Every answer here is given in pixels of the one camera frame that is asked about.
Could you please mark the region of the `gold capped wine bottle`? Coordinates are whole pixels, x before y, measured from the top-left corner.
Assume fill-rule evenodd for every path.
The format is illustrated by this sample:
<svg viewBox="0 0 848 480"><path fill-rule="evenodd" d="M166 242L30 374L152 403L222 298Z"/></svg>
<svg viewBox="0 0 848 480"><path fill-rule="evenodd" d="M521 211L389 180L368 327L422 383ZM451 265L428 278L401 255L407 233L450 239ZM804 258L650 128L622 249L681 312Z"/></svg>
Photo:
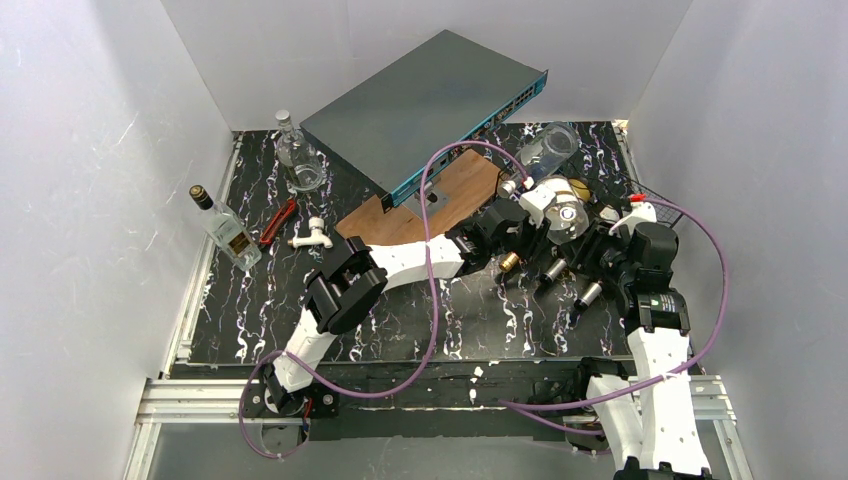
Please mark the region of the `gold capped wine bottle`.
<svg viewBox="0 0 848 480"><path fill-rule="evenodd" d="M521 261L520 256L515 252L505 254L499 261L499 269L502 273L509 273Z"/></svg>

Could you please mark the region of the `clear silver capped bottle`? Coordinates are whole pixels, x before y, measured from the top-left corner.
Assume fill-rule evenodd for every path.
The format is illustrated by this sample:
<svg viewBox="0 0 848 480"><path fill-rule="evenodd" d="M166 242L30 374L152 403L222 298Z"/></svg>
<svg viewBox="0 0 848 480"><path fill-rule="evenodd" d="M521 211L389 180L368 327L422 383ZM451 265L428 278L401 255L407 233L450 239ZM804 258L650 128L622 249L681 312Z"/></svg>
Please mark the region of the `clear silver capped bottle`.
<svg viewBox="0 0 848 480"><path fill-rule="evenodd" d="M519 192L555 198L556 193L542 182L551 177L580 146L576 129L567 122L552 122L522 147L515 158L523 169L516 169L499 183L496 193L509 198Z"/></svg>

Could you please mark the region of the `clear gold label liquor bottle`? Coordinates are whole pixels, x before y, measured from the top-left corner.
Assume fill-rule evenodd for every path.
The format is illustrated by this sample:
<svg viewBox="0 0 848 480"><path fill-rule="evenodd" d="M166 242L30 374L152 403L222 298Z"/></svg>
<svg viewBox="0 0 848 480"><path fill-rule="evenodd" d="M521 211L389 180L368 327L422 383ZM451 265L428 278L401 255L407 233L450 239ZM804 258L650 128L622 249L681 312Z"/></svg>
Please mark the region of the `clear gold label liquor bottle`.
<svg viewBox="0 0 848 480"><path fill-rule="evenodd" d="M201 185L191 186L189 195L199 209L202 227L235 266L249 271L261 260L259 247L232 209L215 202Z"/></svg>

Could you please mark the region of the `clear bottle black gold label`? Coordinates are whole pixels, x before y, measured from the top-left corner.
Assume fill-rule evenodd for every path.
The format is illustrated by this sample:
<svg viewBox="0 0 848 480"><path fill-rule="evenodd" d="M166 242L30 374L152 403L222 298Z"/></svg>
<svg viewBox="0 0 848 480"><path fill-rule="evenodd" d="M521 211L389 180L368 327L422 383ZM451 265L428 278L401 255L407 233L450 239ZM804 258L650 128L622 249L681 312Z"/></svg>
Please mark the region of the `clear bottle black gold label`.
<svg viewBox="0 0 848 480"><path fill-rule="evenodd" d="M563 245L583 235L589 226L589 218L580 197L580 189L562 176L551 176L541 181L543 193L552 193L553 200L544 209L550 222L547 238L556 245Z"/></svg>

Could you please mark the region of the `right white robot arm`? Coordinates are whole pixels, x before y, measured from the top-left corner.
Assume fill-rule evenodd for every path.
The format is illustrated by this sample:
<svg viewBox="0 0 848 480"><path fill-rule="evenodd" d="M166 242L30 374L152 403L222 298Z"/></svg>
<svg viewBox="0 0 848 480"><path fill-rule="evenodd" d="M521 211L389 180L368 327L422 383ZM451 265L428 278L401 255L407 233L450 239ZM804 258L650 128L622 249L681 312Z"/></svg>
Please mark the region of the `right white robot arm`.
<svg viewBox="0 0 848 480"><path fill-rule="evenodd" d="M581 363L581 396L593 403L618 479L713 476L696 426L685 365L688 309L671 285L678 247L671 228L647 221L617 232L609 222L594 221L565 247L569 266L613 294L636 379L649 384L614 397L613 392L629 384L623 367L599 359Z"/></svg>

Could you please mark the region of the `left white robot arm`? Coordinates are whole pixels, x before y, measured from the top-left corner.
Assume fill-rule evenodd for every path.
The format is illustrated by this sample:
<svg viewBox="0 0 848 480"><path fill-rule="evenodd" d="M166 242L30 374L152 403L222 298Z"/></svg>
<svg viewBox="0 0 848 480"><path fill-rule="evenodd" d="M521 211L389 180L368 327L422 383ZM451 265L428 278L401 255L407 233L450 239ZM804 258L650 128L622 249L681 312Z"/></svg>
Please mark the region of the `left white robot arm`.
<svg viewBox="0 0 848 480"><path fill-rule="evenodd" d="M498 255L529 256L544 243L550 228L543 214L529 213L513 200L497 199L425 241L381 246L367 245L359 236L346 239L307 278L301 315L286 347L257 365L271 406L283 413L288 404L307 396L313 383L359 399L386 398L406 389L423 373L430 351L414 375L382 392L344 389L320 376L316 367L339 335L363 323L384 292L421 281L428 281L436 292L438 280L476 273Z"/></svg>

